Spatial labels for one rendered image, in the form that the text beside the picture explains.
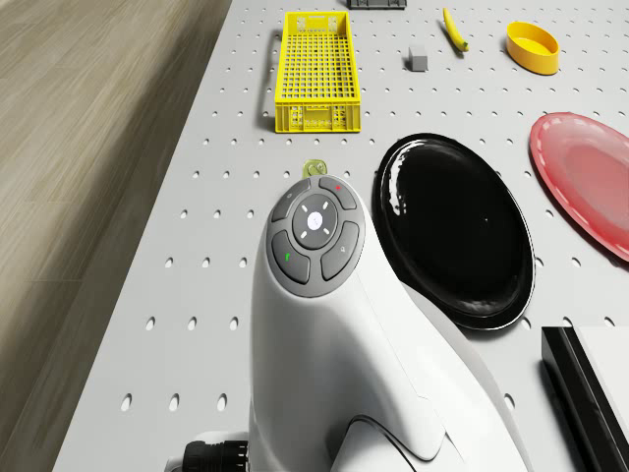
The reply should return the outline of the black plate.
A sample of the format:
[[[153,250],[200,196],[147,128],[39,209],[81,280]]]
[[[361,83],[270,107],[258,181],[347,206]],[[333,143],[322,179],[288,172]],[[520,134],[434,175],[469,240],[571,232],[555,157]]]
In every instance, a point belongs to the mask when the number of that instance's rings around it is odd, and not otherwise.
[[[457,325],[497,330],[524,314],[535,287],[530,230],[468,147],[432,133],[397,141],[374,175],[372,220],[397,277]]]

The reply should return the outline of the banana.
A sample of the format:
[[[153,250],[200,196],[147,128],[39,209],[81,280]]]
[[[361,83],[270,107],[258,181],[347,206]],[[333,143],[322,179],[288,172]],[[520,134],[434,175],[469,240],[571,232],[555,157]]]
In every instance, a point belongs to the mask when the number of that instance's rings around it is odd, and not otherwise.
[[[445,23],[446,31],[450,37],[450,40],[454,46],[461,52],[467,52],[469,50],[468,42],[463,38],[460,31],[457,29],[451,13],[447,8],[442,9],[443,20]]]

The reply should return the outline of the black stove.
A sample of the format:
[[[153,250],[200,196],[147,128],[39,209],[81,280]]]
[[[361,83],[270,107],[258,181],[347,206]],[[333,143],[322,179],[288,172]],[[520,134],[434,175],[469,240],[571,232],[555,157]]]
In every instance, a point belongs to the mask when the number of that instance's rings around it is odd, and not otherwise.
[[[542,328],[542,358],[588,472],[629,472],[629,427],[572,326]]]

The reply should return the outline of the dark grey basket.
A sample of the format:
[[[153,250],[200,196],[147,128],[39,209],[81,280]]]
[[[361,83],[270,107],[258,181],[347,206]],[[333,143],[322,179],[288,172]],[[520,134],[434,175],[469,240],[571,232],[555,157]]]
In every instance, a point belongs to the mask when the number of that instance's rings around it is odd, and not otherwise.
[[[405,10],[408,0],[346,0],[351,10]]]

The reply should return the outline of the yellow basket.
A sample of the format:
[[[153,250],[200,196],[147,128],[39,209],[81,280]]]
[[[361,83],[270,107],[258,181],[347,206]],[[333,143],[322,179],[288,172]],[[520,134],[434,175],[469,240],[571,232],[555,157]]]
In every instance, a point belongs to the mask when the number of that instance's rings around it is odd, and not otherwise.
[[[274,104],[277,133],[361,131],[348,12],[285,14]]]

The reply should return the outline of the yellow bowl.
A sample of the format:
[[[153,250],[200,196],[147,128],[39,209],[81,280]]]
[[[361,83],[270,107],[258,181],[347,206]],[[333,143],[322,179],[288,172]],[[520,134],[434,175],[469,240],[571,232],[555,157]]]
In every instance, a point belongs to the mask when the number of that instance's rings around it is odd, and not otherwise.
[[[559,70],[558,41],[536,25],[525,22],[509,24],[506,48],[516,63],[531,72],[550,76]]]

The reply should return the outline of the red plate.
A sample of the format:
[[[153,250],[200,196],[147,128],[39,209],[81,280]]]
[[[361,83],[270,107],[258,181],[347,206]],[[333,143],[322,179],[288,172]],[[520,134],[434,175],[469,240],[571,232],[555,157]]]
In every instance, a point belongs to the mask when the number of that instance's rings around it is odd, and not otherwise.
[[[555,112],[532,126],[530,151],[568,215],[629,262],[629,137],[589,117]]]

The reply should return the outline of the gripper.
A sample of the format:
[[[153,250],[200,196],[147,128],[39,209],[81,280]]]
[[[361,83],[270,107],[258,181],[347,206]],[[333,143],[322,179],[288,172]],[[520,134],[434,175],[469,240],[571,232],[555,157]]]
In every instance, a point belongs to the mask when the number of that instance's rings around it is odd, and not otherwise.
[[[168,458],[164,472],[250,472],[249,434],[210,431]]]

